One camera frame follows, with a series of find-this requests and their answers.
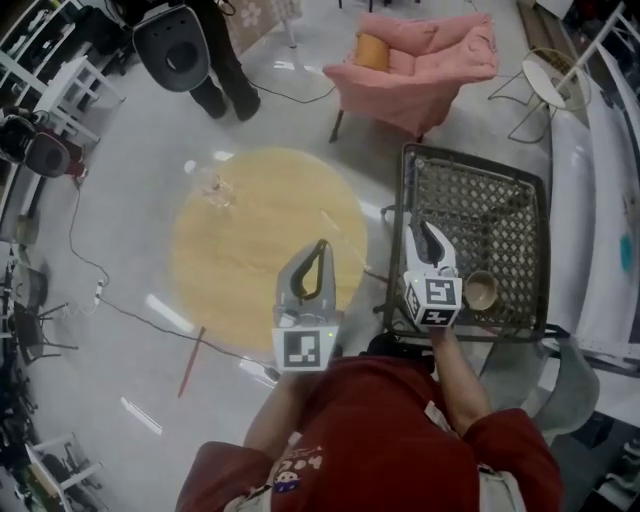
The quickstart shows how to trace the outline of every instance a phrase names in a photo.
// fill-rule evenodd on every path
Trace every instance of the beige bowl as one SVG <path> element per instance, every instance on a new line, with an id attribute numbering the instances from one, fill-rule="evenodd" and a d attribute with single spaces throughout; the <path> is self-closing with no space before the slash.
<path id="1" fill-rule="evenodd" d="M 485 311 L 498 299 L 498 281 L 485 270 L 476 270 L 464 283 L 464 296 L 471 309 Z"/>

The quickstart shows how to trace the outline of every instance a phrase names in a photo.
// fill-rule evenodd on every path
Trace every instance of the round wooden table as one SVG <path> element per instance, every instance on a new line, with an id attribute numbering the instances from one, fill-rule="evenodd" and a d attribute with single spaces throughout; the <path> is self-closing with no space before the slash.
<path id="1" fill-rule="evenodd" d="M 346 309 L 367 254 L 364 218 L 338 173 L 300 151 L 259 149 L 216 171 L 233 187 L 233 202 L 217 208 L 200 193 L 189 197 L 174 226 L 173 282 L 191 321 L 242 353 L 270 355 L 278 272 L 328 240 L 337 306 Z"/>

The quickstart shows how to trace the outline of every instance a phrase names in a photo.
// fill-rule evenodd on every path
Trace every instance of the black pants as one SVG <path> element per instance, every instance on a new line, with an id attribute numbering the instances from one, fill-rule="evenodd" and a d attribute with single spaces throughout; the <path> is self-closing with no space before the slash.
<path id="1" fill-rule="evenodd" d="M 243 113 L 253 113 L 259 101 L 258 94 L 249 84 L 233 51 L 224 15 L 213 0 L 187 0 L 187 4 L 200 20 L 209 47 L 211 67 L 238 116 L 242 118 Z M 211 78 L 193 89 L 191 96 L 208 112 L 215 110 L 222 101 L 222 93 Z"/>

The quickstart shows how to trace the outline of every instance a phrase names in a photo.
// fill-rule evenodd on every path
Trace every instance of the person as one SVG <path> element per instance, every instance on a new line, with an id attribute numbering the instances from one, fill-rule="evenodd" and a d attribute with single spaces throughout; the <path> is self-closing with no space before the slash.
<path id="1" fill-rule="evenodd" d="M 40 113 L 13 105 L 0 108 L 0 159 L 14 164 L 23 163 L 29 146 L 38 133 L 46 133 L 69 152 L 71 161 L 65 174 L 75 180 L 86 176 L 87 169 L 82 163 L 84 151 L 80 146 L 42 126 Z"/>
<path id="2" fill-rule="evenodd" d="M 243 73 L 240 61 L 238 61 L 231 46 L 229 30 L 224 20 L 226 11 L 223 11 L 223 8 L 219 7 L 214 0 L 109 1 L 115 5 L 118 15 L 130 27 L 140 23 L 147 11 L 163 3 L 168 2 L 170 6 L 184 3 L 193 9 L 200 21 L 207 46 L 209 47 L 211 67 L 215 71 L 225 94 L 233 103 L 238 119 L 247 121 L 258 111 L 260 97 Z M 230 12 L 235 11 L 229 5 L 226 7 Z M 213 119 L 220 119 L 226 113 L 227 107 L 222 91 L 213 84 L 211 77 L 208 77 L 202 84 L 191 90 L 190 94 Z"/>
<path id="3" fill-rule="evenodd" d="M 371 351 L 282 375 L 243 446 L 200 448 L 176 511 L 559 510 L 534 423 L 491 410 L 451 329 L 431 339 L 439 382 L 424 362 Z"/>

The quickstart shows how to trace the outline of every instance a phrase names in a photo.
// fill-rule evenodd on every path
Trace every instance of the white chair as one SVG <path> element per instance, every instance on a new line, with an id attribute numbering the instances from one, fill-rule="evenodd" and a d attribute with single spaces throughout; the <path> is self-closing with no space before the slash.
<path id="1" fill-rule="evenodd" d="M 81 75 L 87 74 L 89 81 L 85 82 L 80 79 Z M 46 90 L 42 94 L 40 101 L 33 109 L 34 111 L 44 110 L 52 113 L 59 121 L 56 123 L 56 133 L 62 133 L 65 130 L 76 130 L 82 133 L 94 142 L 99 142 L 100 137 L 88 130 L 75 117 L 81 117 L 82 113 L 75 107 L 68 108 L 66 106 L 65 97 L 72 87 L 77 86 L 82 95 L 87 94 L 94 100 L 99 98 L 95 91 L 91 90 L 91 84 L 94 80 L 99 81 L 109 91 L 111 91 L 119 101 L 124 101 L 126 97 L 115 87 L 107 78 L 98 71 L 93 64 L 89 62 L 86 56 L 78 57 L 66 64 L 63 64 L 56 76 L 49 82 Z"/>
<path id="2" fill-rule="evenodd" d="M 79 484 L 85 478 L 88 478 L 100 468 L 103 467 L 101 462 L 93 464 L 89 466 L 84 471 L 80 471 L 75 475 L 72 475 L 70 478 L 65 480 L 64 482 L 58 482 L 51 472 L 47 469 L 47 467 L 43 464 L 42 459 L 40 458 L 40 453 L 46 450 L 47 448 L 52 448 L 57 445 L 65 445 L 66 443 L 70 443 L 75 439 L 75 434 L 67 434 L 64 436 L 56 437 L 55 439 L 51 439 L 50 441 L 45 441 L 44 443 L 37 444 L 35 446 L 31 446 L 29 444 L 25 445 L 27 449 L 27 454 L 29 455 L 29 460 L 32 464 L 32 470 L 36 476 L 36 478 L 40 481 L 45 490 L 51 495 L 58 495 L 60 497 L 60 501 L 62 502 L 62 506 L 64 507 L 65 512 L 73 512 L 73 508 L 71 507 L 71 503 L 69 503 L 68 498 L 65 496 L 64 491 L 69 489 L 74 485 Z"/>
<path id="3" fill-rule="evenodd" d="M 553 116 L 558 110 L 577 112 L 587 108 L 591 102 L 591 89 L 589 88 L 583 91 L 576 77 L 566 79 L 574 64 L 575 62 L 562 52 L 550 48 L 536 48 L 530 51 L 522 61 L 522 70 L 487 98 L 488 100 L 504 98 L 520 103 L 526 107 L 529 107 L 531 104 L 524 119 L 509 133 L 509 139 L 525 144 L 538 143 L 549 131 L 551 119 L 553 119 Z M 584 71 L 582 70 L 577 70 L 575 73 L 584 75 Z M 498 95 L 501 90 L 505 89 L 517 78 L 524 78 L 533 91 L 529 100 L 526 102 L 506 94 Z M 543 110 L 545 106 L 548 106 L 549 110 L 553 111 L 549 116 L 549 122 L 546 124 L 542 134 L 534 140 L 523 140 L 515 137 L 514 134 L 516 131 L 536 112 Z"/>

